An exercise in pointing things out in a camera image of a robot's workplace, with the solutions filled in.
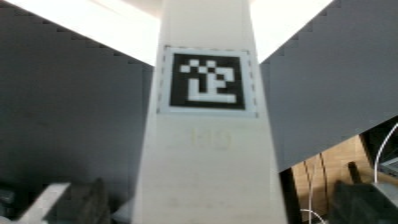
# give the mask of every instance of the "cable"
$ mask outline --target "cable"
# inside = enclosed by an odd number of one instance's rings
[[[315,181],[315,174],[317,174],[317,161],[319,157],[315,157],[315,162],[314,162],[314,173],[312,173],[312,180],[310,180],[310,198],[308,198],[308,207],[310,210],[314,211],[314,193],[315,193],[315,188],[314,188],[314,181]],[[310,224],[314,223],[314,213],[310,213]]]
[[[305,168],[306,168],[306,174],[308,174],[308,189],[312,187],[312,184],[310,184],[310,173],[308,173],[308,162],[305,161]]]
[[[321,162],[322,162],[322,170],[324,170],[326,199],[328,199],[328,211],[330,211],[328,168],[326,168],[326,161],[324,161],[322,153],[321,153]]]
[[[310,209],[301,209],[301,211],[303,211],[303,212],[310,212],[310,214],[315,214],[317,218],[319,218],[321,221],[322,221],[322,224],[328,224],[328,223],[326,223],[326,220],[322,219],[321,215],[317,214],[317,212],[315,212],[314,210],[310,210]]]
[[[374,173],[374,176],[376,176],[376,183],[379,183],[379,180],[377,180],[377,170],[379,170],[379,159],[381,159],[381,155],[383,155],[383,150],[385,150],[385,146],[388,144],[388,141],[390,141],[390,137],[395,133],[395,129],[398,128],[398,123],[395,124],[395,127],[392,128],[392,131],[390,131],[390,134],[388,134],[388,137],[385,139],[385,142],[383,142],[383,145],[381,145],[381,149],[379,149],[379,152],[377,152],[377,160],[376,160],[376,173]]]

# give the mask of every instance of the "white column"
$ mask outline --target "white column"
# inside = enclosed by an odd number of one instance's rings
[[[134,223],[287,223],[250,0],[164,1]]]

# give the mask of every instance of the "gray panel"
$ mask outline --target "gray panel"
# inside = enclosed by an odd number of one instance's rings
[[[335,3],[262,64],[282,170],[398,114],[398,1]]]
[[[127,200],[154,69],[58,28],[0,9],[0,182],[102,177]]]

